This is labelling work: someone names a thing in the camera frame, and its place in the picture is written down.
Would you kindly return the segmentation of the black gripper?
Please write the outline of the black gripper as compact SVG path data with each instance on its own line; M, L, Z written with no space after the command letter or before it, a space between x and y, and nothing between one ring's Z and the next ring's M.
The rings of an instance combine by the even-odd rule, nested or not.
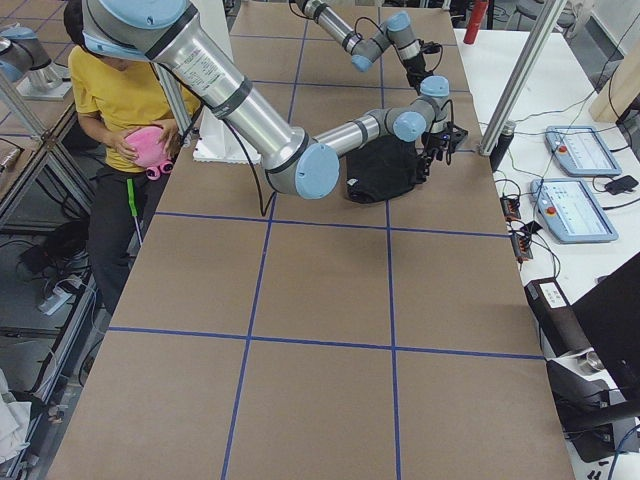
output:
M428 68L425 60L426 55L439 54L434 67ZM434 70L438 68L443 56L443 45L437 42L420 42L419 50L412 58L405 59L403 66L409 85L420 93L420 86L423 80L434 75Z
M434 160L450 165L457 147L466 140L468 131L453 122L446 122L439 132L426 132L421 136L422 153L418 156L419 166L429 173Z

